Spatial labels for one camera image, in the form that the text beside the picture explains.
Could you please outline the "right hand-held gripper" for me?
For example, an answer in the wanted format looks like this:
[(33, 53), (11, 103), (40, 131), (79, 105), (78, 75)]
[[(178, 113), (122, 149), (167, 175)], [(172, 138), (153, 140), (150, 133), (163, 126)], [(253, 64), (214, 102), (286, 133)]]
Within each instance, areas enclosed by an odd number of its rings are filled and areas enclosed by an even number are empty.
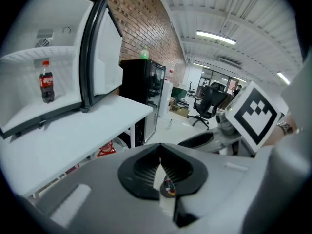
[(205, 131), (178, 145), (222, 155), (255, 156), (280, 119), (274, 101), (251, 82), (216, 115), (219, 131)]

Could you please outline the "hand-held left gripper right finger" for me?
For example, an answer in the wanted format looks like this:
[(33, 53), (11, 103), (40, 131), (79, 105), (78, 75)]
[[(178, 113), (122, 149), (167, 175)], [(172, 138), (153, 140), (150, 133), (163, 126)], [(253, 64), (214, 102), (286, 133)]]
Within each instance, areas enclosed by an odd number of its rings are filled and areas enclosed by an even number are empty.
[(193, 194), (181, 198), (169, 196), (164, 187), (160, 187), (160, 207), (178, 226), (187, 226), (211, 212), (215, 213), (216, 207), (234, 191), (254, 163), (247, 157), (223, 156), (174, 144), (165, 147), (181, 151), (187, 159), (196, 161), (192, 170), (186, 165), (178, 167), (190, 174), (188, 187), (195, 182), (201, 183)]

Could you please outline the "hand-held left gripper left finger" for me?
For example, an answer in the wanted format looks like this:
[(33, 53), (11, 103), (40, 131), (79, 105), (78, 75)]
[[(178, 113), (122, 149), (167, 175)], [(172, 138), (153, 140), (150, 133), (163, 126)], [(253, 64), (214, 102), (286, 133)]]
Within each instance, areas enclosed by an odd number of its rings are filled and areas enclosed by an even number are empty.
[(134, 197), (121, 185), (117, 171), (145, 146), (92, 160), (50, 188), (36, 204), (46, 216), (74, 234), (168, 234), (172, 218), (158, 201)]

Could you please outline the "small cola bottle red cap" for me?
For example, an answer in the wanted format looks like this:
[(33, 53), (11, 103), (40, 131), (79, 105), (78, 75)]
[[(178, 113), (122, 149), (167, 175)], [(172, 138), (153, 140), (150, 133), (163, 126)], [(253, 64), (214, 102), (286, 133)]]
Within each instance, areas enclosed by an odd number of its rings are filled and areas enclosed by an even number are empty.
[(41, 89), (41, 96), (44, 103), (50, 103), (55, 100), (53, 74), (50, 70), (50, 62), (44, 60), (42, 62), (43, 71), (39, 75), (39, 84)]

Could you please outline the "black office chair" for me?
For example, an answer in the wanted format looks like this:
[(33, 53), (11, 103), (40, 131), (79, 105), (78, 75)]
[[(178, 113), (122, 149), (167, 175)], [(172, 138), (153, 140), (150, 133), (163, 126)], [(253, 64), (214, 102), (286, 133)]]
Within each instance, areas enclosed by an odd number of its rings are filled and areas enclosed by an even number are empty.
[(202, 122), (209, 130), (209, 119), (214, 117), (217, 113), (218, 107), (222, 102), (227, 98), (228, 94), (224, 91), (218, 90), (216, 87), (206, 86), (204, 88), (204, 96), (200, 100), (200, 103), (197, 103), (199, 100), (198, 97), (195, 97), (193, 103), (193, 109), (197, 111), (196, 116), (188, 115), (187, 118), (195, 118), (196, 121), (192, 124), (194, 127), (197, 122)]

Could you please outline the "cardboard box with goods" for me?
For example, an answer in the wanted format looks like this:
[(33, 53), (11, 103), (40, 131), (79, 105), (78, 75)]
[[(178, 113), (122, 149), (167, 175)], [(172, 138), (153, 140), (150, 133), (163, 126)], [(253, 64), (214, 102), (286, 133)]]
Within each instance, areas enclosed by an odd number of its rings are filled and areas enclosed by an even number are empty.
[(180, 116), (189, 117), (189, 103), (185, 99), (171, 97), (169, 101), (169, 111)]

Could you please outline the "dark green table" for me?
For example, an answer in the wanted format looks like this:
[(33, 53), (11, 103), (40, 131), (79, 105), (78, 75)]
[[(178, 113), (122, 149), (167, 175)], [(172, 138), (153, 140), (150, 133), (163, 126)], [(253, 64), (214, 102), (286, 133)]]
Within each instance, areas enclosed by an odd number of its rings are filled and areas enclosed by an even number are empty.
[(171, 97), (177, 99), (184, 99), (188, 91), (179, 87), (173, 87), (171, 92)]

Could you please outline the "white table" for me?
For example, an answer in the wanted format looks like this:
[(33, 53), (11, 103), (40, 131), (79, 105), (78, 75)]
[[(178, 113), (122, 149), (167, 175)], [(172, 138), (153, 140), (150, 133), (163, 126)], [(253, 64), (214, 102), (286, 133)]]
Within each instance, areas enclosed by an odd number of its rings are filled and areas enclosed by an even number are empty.
[[(131, 144), (131, 148), (135, 147), (135, 125), (131, 126), (130, 129), (126, 129), (124, 131), (124, 133), (128, 134), (130, 136), (130, 144)], [(31, 195), (31, 197), (33, 199), (39, 199), (40, 197), (40, 193), (44, 190), (46, 190), (48, 187), (50, 187), (51, 185), (53, 185), (54, 183), (56, 183), (56, 181), (59, 181), (60, 179), (62, 179), (63, 177), (66, 176), (66, 173), (64, 173), (63, 175), (57, 177), (56, 179), (52, 180), (51, 182), (49, 182), (48, 184), (46, 184), (45, 186), (43, 186), (41, 189), (39, 189), (38, 191), (36, 191), (35, 193), (33, 193)]]

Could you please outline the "silver metal wristwatch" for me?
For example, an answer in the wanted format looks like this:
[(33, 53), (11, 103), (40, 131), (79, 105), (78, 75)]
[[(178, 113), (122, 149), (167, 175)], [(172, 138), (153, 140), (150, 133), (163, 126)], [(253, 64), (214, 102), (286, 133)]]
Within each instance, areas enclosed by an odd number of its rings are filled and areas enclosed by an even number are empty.
[(286, 121), (280, 121), (276, 125), (277, 125), (277, 127), (279, 127), (283, 131), (284, 135), (288, 135), (288, 134), (293, 133), (292, 126), (289, 123), (287, 123)]

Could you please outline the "long ceiling light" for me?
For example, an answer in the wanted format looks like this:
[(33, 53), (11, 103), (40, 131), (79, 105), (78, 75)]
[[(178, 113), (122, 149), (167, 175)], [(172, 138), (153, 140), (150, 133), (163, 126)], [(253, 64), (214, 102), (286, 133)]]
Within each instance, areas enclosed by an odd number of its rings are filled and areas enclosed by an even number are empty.
[(290, 81), (282, 74), (282, 72), (277, 72), (277, 75), (287, 84), (290, 84)]
[(196, 35), (197, 36), (211, 38), (211, 39), (215, 39), (215, 40), (222, 41), (222, 42), (225, 42), (225, 43), (228, 43), (228, 44), (231, 44), (231, 45), (236, 45), (236, 40), (231, 39), (231, 38), (226, 37), (226, 36), (219, 35), (219, 34), (214, 34), (214, 33), (210, 33), (210, 32), (197, 30), (196, 31)]

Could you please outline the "black glass-door cabinet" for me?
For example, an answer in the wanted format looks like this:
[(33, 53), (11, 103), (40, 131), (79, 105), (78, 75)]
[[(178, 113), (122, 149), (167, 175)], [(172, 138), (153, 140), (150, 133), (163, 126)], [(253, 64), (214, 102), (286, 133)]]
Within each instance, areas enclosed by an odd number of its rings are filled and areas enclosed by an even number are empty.
[(119, 94), (153, 109), (135, 124), (135, 145), (141, 146), (156, 131), (166, 67), (150, 59), (122, 60), (120, 67), (123, 81)]

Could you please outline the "black mini fridge door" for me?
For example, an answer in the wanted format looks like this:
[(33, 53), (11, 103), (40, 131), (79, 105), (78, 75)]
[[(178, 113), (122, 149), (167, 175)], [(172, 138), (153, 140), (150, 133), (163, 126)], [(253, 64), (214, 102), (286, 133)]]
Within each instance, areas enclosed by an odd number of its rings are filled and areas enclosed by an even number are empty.
[(84, 113), (121, 86), (119, 66), (122, 32), (108, 0), (92, 0), (79, 55), (79, 81)]

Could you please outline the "round fridge fan grille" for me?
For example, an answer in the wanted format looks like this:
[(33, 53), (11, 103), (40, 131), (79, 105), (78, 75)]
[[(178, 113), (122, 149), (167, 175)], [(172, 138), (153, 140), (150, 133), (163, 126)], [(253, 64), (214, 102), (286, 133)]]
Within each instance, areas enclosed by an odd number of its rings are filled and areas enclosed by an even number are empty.
[(53, 38), (40, 38), (35, 44), (35, 48), (52, 46)]

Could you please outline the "black mini fridge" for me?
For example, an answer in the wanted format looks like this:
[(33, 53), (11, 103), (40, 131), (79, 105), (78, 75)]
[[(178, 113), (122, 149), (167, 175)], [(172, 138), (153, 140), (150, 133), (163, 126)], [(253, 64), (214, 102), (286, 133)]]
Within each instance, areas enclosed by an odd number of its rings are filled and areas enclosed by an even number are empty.
[[(3, 44), (0, 57), (35, 48), (40, 38), (52, 46), (73, 46), (72, 56), (0, 64), (0, 137), (19, 135), (33, 125), (81, 106), (79, 55), (92, 0), (29, 0), (18, 14)], [(50, 62), (55, 100), (44, 103), (39, 75)]]

